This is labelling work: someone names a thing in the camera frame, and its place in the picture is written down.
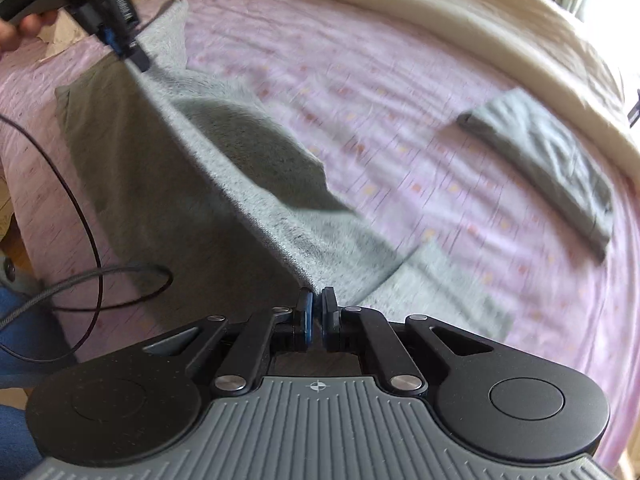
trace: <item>circular black pad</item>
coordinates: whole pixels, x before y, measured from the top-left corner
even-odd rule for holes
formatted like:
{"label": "circular black pad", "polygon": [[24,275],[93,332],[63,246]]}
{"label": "circular black pad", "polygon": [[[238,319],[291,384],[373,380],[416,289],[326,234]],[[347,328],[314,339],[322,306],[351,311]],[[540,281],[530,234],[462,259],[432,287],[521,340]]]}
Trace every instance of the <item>circular black pad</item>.
{"label": "circular black pad", "polygon": [[570,368],[498,345],[449,364],[435,408],[473,449],[512,462],[558,462],[593,452],[607,427],[604,394]]}
{"label": "circular black pad", "polygon": [[201,403],[184,364],[121,351],[49,376],[34,390],[26,418],[42,454],[111,466],[174,444]]}
{"label": "circular black pad", "polygon": [[146,401],[145,389],[126,379],[98,379],[80,384],[71,405],[89,420],[110,422],[134,415]]}
{"label": "circular black pad", "polygon": [[564,406],[564,396],[558,388],[529,377],[502,381],[491,389],[489,397],[498,410],[521,420],[543,420]]}

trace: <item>pink bedsheet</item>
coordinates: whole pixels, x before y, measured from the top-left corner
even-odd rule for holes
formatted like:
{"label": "pink bedsheet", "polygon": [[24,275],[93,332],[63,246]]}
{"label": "pink bedsheet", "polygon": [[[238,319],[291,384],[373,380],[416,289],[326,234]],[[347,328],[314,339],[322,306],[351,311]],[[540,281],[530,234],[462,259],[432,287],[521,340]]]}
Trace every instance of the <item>pink bedsheet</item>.
{"label": "pink bedsheet", "polygon": [[[147,2],[144,15],[163,1]],[[322,159],[331,189],[393,245],[410,250],[436,239],[514,313],[508,344],[598,382],[612,417],[597,457],[613,468],[640,396],[638,210],[620,172],[580,136],[615,188],[614,236],[599,266],[516,168],[454,124],[463,110],[514,88],[504,74],[418,27],[330,0],[189,2],[191,68],[254,89]],[[78,192],[105,260],[114,262],[60,138],[53,95],[105,51],[85,40],[34,66],[43,49],[33,41],[0,63],[0,110],[43,143]],[[58,280],[92,267],[82,229],[44,162],[7,127],[0,139],[38,275]],[[133,294],[126,280],[108,285],[108,303]],[[91,306],[94,295],[87,285],[60,303]],[[84,315],[62,322],[74,341],[86,327]],[[105,313],[81,357],[157,331],[142,307]]]}

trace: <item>human hand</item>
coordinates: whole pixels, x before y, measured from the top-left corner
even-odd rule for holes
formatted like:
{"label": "human hand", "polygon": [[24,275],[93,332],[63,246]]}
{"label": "human hand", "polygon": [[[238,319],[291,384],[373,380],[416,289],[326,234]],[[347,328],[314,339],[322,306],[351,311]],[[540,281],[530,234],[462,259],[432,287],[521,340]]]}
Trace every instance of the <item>human hand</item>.
{"label": "human hand", "polygon": [[34,38],[44,25],[53,25],[57,15],[56,10],[42,15],[30,14],[20,22],[18,27],[0,20],[0,52],[16,50],[22,38]]}

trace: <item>gray textured base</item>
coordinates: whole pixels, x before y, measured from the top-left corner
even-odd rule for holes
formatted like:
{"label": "gray textured base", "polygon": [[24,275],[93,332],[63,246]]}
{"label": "gray textured base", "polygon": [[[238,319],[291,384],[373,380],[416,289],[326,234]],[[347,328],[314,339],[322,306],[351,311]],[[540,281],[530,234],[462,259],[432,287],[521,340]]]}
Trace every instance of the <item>gray textured base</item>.
{"label": "gray textured base", "polygon": [[553,466],[511,466],[451,440],[421,400],[382,392],[371,377],[266,377],[216,400],[178,446],[119,468],[47,458],[26,480],[607,480],[587,455]]}

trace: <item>gray towel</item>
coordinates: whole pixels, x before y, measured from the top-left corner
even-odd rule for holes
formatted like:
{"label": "gray towel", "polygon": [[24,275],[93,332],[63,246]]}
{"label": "gray towel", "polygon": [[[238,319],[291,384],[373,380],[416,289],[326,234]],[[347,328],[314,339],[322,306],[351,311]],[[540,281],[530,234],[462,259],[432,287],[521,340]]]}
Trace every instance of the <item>gray towel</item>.
{"label": "gray towel", "polygon": [[574,134],[523,89],[458,117],[518,168],[602,261],[613,231],[611,184]]}
{"label": "gray towel", "polygon": [[113,249],[175,273],[170,328],[293,304],[332,285],[391,320],[425,312],[502,339],[509,316],[434,246],[397,254],[326,188],[322,164],[241,86],[187,70],[184,0],[140,35],[141,74],[109,55],[56,90],[73,161]]}

